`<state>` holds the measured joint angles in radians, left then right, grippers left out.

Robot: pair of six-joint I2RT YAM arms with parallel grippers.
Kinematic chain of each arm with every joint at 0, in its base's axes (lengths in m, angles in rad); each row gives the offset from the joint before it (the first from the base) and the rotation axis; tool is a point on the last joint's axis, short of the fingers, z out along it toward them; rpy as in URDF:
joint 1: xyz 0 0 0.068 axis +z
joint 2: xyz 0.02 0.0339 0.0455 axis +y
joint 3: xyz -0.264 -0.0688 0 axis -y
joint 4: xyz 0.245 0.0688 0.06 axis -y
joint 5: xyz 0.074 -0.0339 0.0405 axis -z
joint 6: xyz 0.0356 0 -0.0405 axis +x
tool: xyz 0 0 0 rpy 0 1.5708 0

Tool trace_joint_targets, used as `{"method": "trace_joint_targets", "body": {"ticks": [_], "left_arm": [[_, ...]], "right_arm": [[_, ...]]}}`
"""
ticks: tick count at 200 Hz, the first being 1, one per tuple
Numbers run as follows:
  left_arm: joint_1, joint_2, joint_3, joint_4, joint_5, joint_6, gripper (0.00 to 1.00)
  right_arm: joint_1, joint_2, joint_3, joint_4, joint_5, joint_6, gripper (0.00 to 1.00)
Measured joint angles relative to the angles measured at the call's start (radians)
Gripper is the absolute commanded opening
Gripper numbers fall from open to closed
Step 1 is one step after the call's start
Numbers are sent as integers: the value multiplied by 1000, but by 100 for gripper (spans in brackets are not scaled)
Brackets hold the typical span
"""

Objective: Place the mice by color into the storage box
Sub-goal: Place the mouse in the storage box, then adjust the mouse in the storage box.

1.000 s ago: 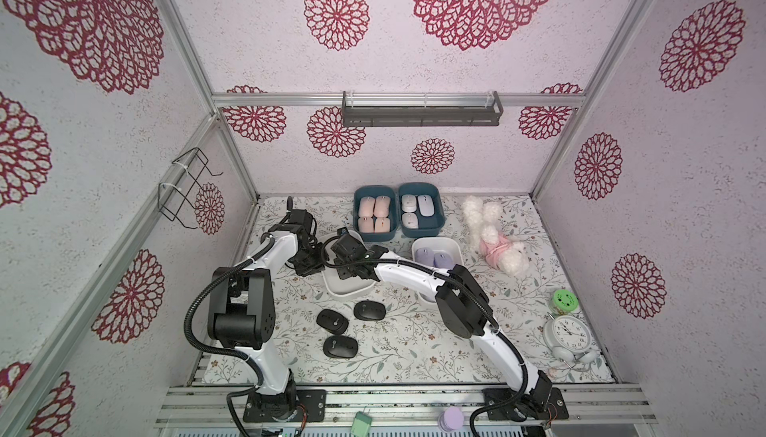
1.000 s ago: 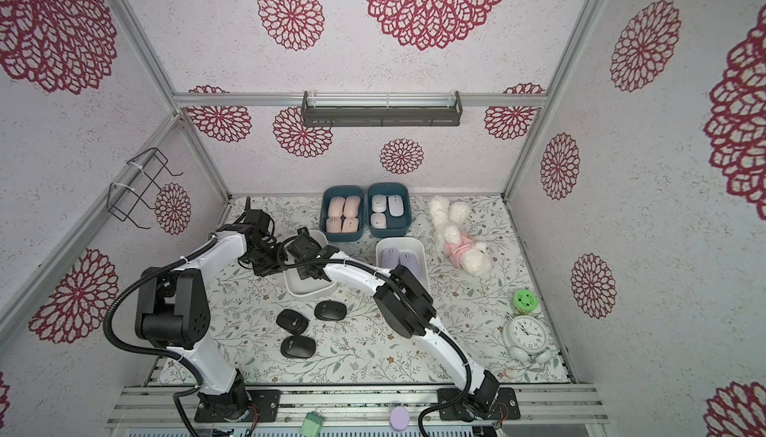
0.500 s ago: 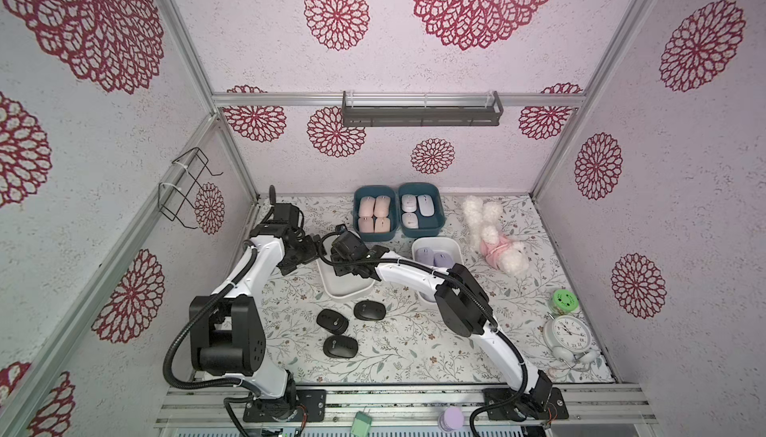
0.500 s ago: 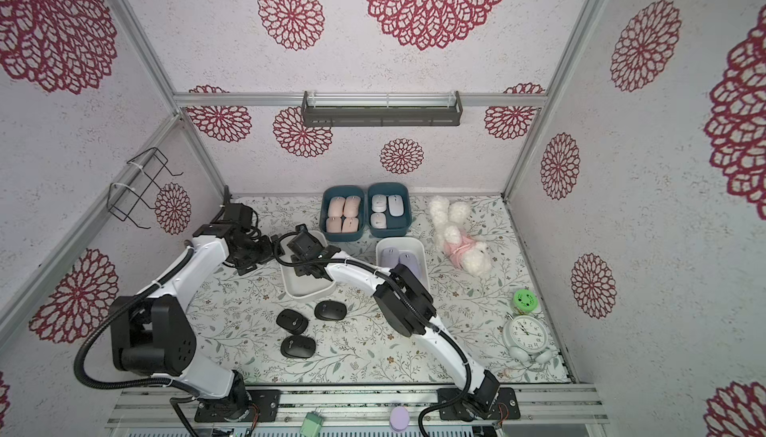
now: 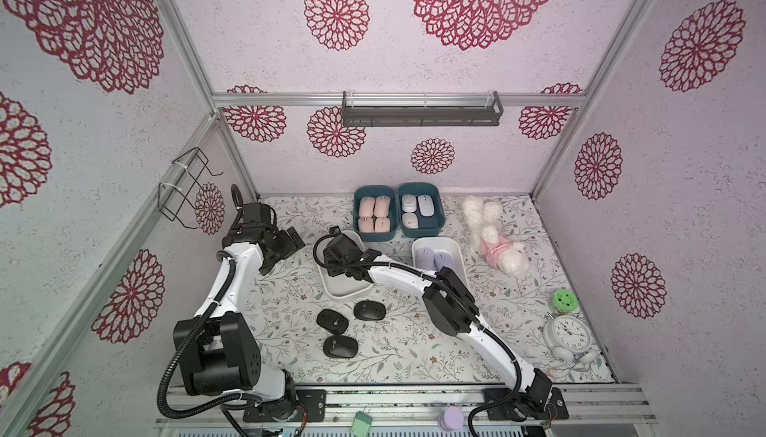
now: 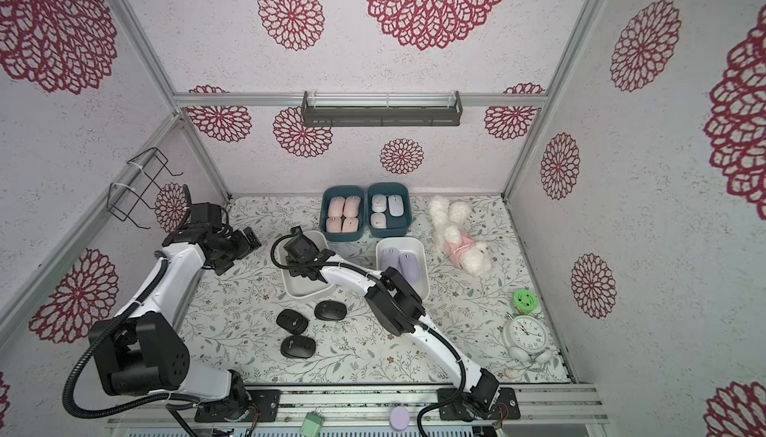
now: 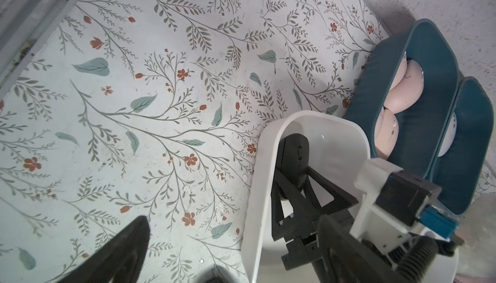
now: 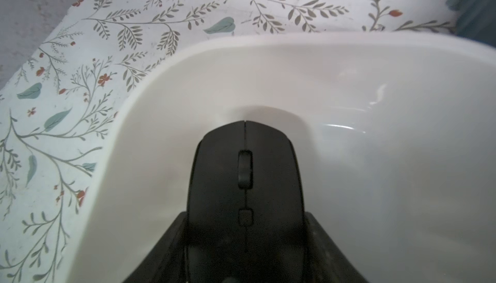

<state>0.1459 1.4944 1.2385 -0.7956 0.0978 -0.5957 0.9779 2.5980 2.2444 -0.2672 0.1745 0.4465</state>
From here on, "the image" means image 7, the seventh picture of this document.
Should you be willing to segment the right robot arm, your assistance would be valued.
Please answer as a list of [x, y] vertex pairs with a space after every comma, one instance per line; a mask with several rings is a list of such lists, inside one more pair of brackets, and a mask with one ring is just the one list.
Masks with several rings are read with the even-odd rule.
[[367, 161], [355, 196], [306, 166], [274, 172], [271, 236], [297, 282], [421, 282], [453, 258], [456, 223], [432, 208], [440, 187]]

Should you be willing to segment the white mouse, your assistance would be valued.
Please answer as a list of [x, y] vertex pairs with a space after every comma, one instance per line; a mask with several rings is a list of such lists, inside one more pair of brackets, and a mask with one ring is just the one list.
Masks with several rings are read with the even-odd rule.
[[448, 128], [446, 129], [446, 133], [443, 138], [442, 144], [440, 146], [438, 157], [444, 156], [451, 148], [453, 141], [455, 139], [456, 132], [457, 132], [457, 117], [456, 114], [453, 113], [450, 122], [448, 124]]

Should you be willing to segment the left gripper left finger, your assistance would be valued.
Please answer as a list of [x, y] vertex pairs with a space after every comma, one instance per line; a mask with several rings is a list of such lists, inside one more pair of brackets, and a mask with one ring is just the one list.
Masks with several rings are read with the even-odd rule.
[[151, 229], [136, 217], [62, 282], [137, 282], [146, 258]]

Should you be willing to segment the black mouse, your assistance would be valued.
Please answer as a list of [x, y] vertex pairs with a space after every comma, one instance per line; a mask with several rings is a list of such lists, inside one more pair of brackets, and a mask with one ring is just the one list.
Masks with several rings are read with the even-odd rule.
[[308, 162], [309, 141], [305, 136], [295, 133], [281, 139], [275, 169], [300, 193], [306, 193], [309, 184]]

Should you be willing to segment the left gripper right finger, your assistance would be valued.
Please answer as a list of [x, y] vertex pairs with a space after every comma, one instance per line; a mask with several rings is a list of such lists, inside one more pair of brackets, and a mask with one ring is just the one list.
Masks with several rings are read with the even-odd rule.
[[316, 261], [320, 282], [407, 281], [329, 215], [320, 217], [316, 239], [322, 256]]

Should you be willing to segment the white tray front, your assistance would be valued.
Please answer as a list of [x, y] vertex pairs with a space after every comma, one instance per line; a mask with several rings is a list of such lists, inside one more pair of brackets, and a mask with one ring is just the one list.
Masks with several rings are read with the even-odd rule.
[[[242, 262], [250, 282], [297, 282], [280, 264], [283, 245], [271, 236], [271, 190], [281, 139], [301, 134], [309, 141], [308, 166], [355, 196], [354, 182], [370, 156], [369, 141], [353, 122], [313, 111], [276, 120], [262, 132], [245, 220]], [[421, 282], [453, 282], [459, 261], [440, 257]]]

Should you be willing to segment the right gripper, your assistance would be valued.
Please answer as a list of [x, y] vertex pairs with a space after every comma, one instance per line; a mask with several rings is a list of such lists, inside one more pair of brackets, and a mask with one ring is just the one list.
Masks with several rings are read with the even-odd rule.
[[[347, 210], [359, 201], [347, 191], [328, 181], [312, 167], [306, 168], [302, 188], [296, 187], [278, 169], [275, 170], [271, 190], [271, 235], [273, 240], [288, 242], [288, 253], [282, 256], [287, 271], [311, 264], [315, 271], [324, 269], [316, 234], [316, 221], [321, 213], [330, 215], [346, 231], [351, 229], [354, 218]], [[329, 193], [333, 200], [320, 205], [313, 179], [320, 191]]]

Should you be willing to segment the teal storage box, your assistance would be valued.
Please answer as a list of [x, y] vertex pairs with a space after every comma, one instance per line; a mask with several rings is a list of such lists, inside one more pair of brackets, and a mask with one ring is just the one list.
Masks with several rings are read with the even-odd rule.
[[460, 216], [474, 197], [494, 127], [493, 105], [476, 78], [461, 80], [451, 113], [457, 118], [454, 140], [434, 160], [428, 180], [442, 188], [440, 206]]
[[422, 67], [424, 90], [412, 107], [399, 114], [399, 138], [388, 160], [427, 178], [437, 160], [459, 84], [457, 59], [431, 20], [420, 19], [374, 48], [344, 119], [362, 128], [370, 155], [377, 158], [375, 125], [403, 57]]

